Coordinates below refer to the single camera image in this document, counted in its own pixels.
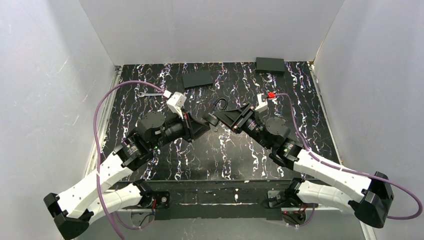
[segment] white enclosure wall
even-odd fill
[[[115,65],[313,61],[343,0],[80,0]]]
[[[345,164],[380,171],[424,200],[424,2],[346,0],[315,60]],[[415,213],[397,188],[390,215]],[[379,240],[424,238],[424,216],[386,221]]]
[[[0,3],[0,239],[60,239],[43,197],[84,174],[114,65],[78,0]]]

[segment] black box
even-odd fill
[[[185,89],[194,88],[203,85],[213,84],[210,71],[191,72],[182,75],[182,84]]]
[[[267,74],[284,74],[286,71],[286,63],[282,58],[256,58],[256,72]]]

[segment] black tabletop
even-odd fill
[[[201,119],[213,110],[216,99],[229,99],[227,110],[246,103],[257,104],[257,94],[287,93],[293,101],[296,123],[311,149],[323,157],[339,162],[330,131],[320,104],[307,62],[286,62],[284,75],[256,73],[254,62],[174,63],[124,65],[120,82],[141,80],[170,92],[187,96],[185,109]],[[209,70],[214,84],[184,90],[182,74]],[[136,126],[144,114],[160,111],[166,116],[171,111],[162,97],[138,97],[141,92],[154,93],[144,85],[126,85],[118,89],[113,103],[102,160],[121,143],[126,133]],[[281,117],[295,134],[290,104],[284,97],[268,103],[262,120]],[[158,149],[152,161],[125,180],[289,180],[298,172],[277,166],[267,157],[268,151],[244,133],[234,134],[222,124],[193,143],[177,139]]]

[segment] silver wrench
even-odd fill
[[[142,97],[155,97],[155,96],[162,96],[163,93],[145,93],[145,92],[141,92],[138,97],[142,98]]]

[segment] red connector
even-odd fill
[[[276,97],[275,93],[273,93],[273,92],[268,92],[268,98],[269,98],[269,99],[273,99],[273,98],[275,98],[275,97]]]

